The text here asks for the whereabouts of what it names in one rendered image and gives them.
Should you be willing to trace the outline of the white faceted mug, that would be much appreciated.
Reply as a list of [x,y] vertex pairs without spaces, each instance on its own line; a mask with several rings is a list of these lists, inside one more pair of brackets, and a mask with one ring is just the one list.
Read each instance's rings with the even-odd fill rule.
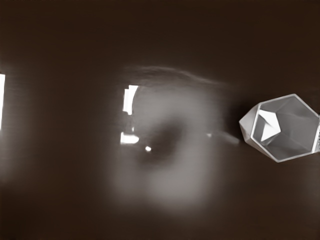
[[244,141],[277,163],[320,152],[320,116],[296,94],[258,103],[239,125]]

